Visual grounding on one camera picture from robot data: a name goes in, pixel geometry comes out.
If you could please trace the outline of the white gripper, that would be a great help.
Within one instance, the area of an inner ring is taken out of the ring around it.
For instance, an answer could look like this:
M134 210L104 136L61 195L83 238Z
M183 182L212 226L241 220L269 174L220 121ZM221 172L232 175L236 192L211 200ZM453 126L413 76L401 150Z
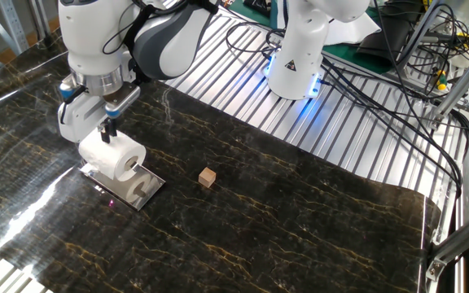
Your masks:
M58 123L65 139L79 143L96 129L104 143L117 136L116 120L138 99L133 66L131 55L124 53L120 67L106 75L71 72L62 80Z

